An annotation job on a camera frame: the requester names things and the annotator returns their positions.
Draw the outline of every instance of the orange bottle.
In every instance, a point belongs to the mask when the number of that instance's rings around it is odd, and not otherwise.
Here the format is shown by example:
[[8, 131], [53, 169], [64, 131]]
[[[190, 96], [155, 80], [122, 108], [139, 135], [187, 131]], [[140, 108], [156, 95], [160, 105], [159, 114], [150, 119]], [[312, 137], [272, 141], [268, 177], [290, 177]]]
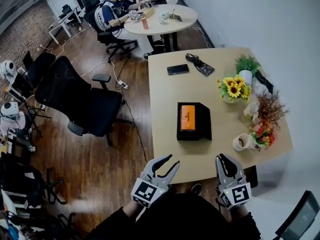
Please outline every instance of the orange bottle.
[[143, 17], [143, 18], [141, 19], [141, 21], [142, 21], [143, 28], [144, 28], [145, 30], [148, 30], [148, 29], [149, 29], [149, 26], [148, 26], [147, 18], [146, 18], [146, 17]]

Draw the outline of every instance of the smartphone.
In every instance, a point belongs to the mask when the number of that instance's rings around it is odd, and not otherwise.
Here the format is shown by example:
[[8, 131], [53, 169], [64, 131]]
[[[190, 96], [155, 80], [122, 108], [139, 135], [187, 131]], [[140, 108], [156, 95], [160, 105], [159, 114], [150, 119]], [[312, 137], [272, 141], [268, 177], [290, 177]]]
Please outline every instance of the smartphone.
[[187, 64], [177, 65], [177, 66], [169, 66], [166, 68], [166, 70], [168, 71], [169, 76], [189, 72], [189, 68], [188, 68]]

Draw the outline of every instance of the white pants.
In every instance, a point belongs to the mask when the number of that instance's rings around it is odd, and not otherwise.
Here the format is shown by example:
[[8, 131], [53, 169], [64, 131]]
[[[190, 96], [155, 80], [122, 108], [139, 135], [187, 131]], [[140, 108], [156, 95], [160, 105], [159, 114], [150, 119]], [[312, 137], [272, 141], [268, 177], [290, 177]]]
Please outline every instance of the white pants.
[[[143, 54], [152, 53], [154, 51], [154, 49], [152, 48], [149, 42], [147, 35], [130, 33], [125, 28], [120, 29], [119, 31], [114, 31], [112, 32], [112, 34], [115, 38], [122, 39], [122, 40], [137, 40]], [[161, 36], [153, 35], [152, 40], [154, 42], [159, 41], [161, 40]]]

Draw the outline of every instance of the flower arrangement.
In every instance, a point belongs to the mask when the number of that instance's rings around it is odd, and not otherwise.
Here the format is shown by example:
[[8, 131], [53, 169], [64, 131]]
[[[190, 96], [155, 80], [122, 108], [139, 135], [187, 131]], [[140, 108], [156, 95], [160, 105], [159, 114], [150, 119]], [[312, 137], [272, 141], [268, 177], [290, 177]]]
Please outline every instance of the flower arrangement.
[[277, 139], [275, 127], [268, 121], [262, 121], [251, 128], [254, 132], [251, 136], [256, 141], [255, 148], [260, 151], [261, 146], [270, 147]]
[[249, 100], [252, 88], [238, 74], [235, 77], [225, 77], [222, 82], [217, 79], [216, 82], [219, 84], [222, 99], [227, 97], [232, 103], [236, 99]]
[[236, 64], [236, 73], [239, 74], [242, 70], [248, 70], [255, 76], [258, 68], [261, 66], [260, 63], [250, 55], [246, 57], [244, 54], [241, 54], [239, 58], [235, 60]]
[[285, 109], [286, 104], [279, 102], [279, 90], [274, 92], [271, 96], [264, 90], [257, 95], [259, 101], [258, 114], [262, 121], [270, 122], [276, 128], [280, 128], [279, 120], [283, 116], [290, 114], [289, 109]]

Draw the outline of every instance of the round white table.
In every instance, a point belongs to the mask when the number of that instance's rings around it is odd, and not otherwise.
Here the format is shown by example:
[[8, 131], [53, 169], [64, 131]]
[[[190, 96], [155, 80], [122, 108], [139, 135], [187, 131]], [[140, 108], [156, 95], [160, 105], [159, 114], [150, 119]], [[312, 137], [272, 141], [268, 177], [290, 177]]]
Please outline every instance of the round white table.
[[[160, 14], [160, 12], [168, 11], [170, 14], [172, 14], [174, 7], [174, 13], [176, 15], [179, 15], [182, 21], [171, 21], [169, 19], [166, 19], [164, 24], [160, 24], [158, 21], [158, 15]], [[153, 8], [154, 13], [149, 18], [147, 18], [149, 29], [144, 29], [141, 20], [132, 21], [131, 19], [128, 19], [126, 21], [126, 23], [124, 24], [124, 28], [128, 32], [139, 35], [164, 35], [165, 50], [167, 53], [171, 52], [169, 34], [172, 33], [173, 48], [177, 51], [177, 32], [192, 26], [198, 19], [197, 13], [189, 7], [178, 4], [176, 4], [175, 6], [173, 6], [172, 4], [159, 4], [157, 7]]]

